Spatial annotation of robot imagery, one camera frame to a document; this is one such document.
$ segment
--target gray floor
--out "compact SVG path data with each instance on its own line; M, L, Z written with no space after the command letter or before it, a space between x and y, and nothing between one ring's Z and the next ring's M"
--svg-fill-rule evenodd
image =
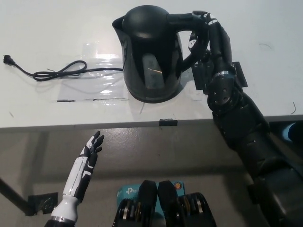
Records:
M187 193L201 192L218 227L266 227L252 205L237 155L212 122L201 126L107 129L93 179L79 206L79 227L109 227L120 186L182 180ZM72 164L95 130L0 134L0 177L27 197L62 193ZM24 216L0 195L4 227L42 227L49 215Z

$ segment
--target power cord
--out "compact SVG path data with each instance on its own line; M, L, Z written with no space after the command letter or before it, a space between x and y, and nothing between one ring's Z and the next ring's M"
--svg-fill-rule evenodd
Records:
M105 67L105 68L96 68L96 69L87 69L87 63L82 60L74 61L70 63L69 65L65 66L63 69L59 71L41 71L41 72L35 72L34 74L31 74L29 72L26 72L23 68L18 66L15 61L11 58L10 55L5 55L3 59L3 63L10 65L10 66L15 66L19 70L21 70L23 73L27 74L28 76L32 77L36 81L48 81L51 79L55 78L61 78L61 77L66 77L66 76L77 76L81 73L85 72L95 72L95 71L105 71L105 70L115 70L115 71L123 71L121 68L111 68L111 67ZM74 70L74 71L66 71L70 66L75 65L75 64L84 64L84 67L79 70Z

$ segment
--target black robotic arm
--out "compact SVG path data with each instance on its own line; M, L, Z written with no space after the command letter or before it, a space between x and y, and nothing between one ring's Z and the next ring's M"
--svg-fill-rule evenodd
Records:
M272 141L264 116L237 84L230 40L218 20L209 13L194 13L209 25L214 71L208 106L216 126L253 179L254 195L270 226L303 226L303 167Z

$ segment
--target kettle base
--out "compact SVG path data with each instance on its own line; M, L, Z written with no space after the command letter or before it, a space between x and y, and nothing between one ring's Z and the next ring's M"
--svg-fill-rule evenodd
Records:
M177 94L180 93L180 91L182 90L182 86L179 84L178 88L176 89L175 92L173 92L169 96L161 97L161 98L159 98L159 97L157 97L157 98L150 98L150 97L144 97L144 98L142 98L142 97L139 97L138 95L136 95L136 93L132 92L129 88L127 88L127 89L129 91L129 93L131 93L131 95L135 99L137 99L138 101L143 102L143 103L153 103L153 104L155 104L155 103L163 103L163 102L166 102L166 101L174 98L175 96L177 96Z

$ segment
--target white table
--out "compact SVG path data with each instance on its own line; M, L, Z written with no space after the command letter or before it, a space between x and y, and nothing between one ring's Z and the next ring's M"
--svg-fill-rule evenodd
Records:
M143 3L170 13L212 12L231 38L233 60L241 63L249 86L244 91L267 120L303 119L300 0L0 0L0 53L32 73L80 59L87 43L98 43L98 53L121 56L112 21ZM181 34L184 56L188 38L188 32ZM157 126L159 119L181 125L212 118L207 97L193 81L177 97L144 107L130 94L128 100L57 103L62 81L38 83L1 63L0 131Z

